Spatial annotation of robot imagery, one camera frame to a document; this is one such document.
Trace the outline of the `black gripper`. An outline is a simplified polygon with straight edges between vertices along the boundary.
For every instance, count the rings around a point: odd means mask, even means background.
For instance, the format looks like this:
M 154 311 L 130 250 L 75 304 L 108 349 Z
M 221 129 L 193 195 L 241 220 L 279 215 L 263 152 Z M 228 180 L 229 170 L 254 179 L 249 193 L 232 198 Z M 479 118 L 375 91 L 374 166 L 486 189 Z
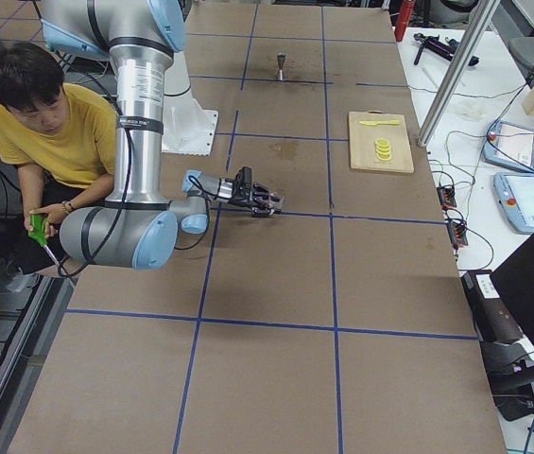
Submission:
M 280 196 L 263 184 L 255 182 L 250 167 L 243 166 L 235 177 L 227 182 L 232 185 L 228 204 L 249 208 L 254 218 L 268 218 L 282 213 L 281 208 L 267 207 L 267 200 L 278 200 Z

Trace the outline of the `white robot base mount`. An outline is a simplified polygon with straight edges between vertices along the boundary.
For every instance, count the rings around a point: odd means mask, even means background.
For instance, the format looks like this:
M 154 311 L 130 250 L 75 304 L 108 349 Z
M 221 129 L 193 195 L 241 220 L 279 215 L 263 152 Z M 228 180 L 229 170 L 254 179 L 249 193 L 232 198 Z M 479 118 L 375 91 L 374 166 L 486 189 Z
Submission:
M 162 153 L 209 155 L 217 120 L 218 111 L 203 109 L 193 95 L 184 53 L 175 53 L 164 74 Z

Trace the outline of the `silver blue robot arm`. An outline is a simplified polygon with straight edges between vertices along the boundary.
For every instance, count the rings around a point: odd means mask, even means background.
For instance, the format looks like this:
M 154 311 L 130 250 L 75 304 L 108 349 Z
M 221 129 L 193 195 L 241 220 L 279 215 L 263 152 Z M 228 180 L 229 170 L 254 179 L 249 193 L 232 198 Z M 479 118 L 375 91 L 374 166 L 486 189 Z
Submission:
M 281 209 L 281 199 L 255 182 L 248 167 L 232 178 L 190 170 L 182 180 L 184 200 L 163 196 L 163 153 L 207 153 L 217 121 L 190 90 L 183 14 L 177 1 L 44 4 L 46 42 L 76 57 L 109 61 L 117 81 L 113 192 L 102 206 L 67 216 L 60 228 L 63 249 L 82 264 L 158 269 L 179 233 L 205 233 L 213 201 L 258 218 Z

